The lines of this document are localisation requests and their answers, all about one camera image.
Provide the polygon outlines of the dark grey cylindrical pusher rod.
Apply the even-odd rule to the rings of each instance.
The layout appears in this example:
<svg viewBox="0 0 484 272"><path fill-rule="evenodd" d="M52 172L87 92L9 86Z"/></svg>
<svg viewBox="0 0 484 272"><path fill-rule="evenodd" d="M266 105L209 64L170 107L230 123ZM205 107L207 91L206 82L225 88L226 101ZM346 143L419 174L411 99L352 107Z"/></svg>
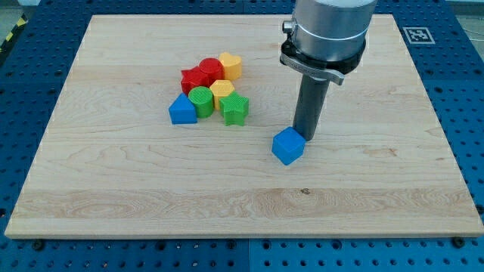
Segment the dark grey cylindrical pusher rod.
<svg viewBox="0 0 484 272"><path fill-rule="evenodd" d="M296 103L293 128L306 141L313 139L324 105L329 81L303 75Z"/></svg>

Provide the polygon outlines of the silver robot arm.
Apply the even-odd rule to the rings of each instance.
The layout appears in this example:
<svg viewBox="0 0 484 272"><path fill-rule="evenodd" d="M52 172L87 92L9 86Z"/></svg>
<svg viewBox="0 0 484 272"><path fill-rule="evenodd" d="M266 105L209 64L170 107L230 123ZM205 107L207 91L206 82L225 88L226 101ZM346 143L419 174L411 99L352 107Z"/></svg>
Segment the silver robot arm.
<svg viewBox="0 0 484 272"><path fill-rule="evenodd" d="M331 82L357 68L377 0L298 0L282 23L280 62L302 74L293 128L313 139Z"/></svg>

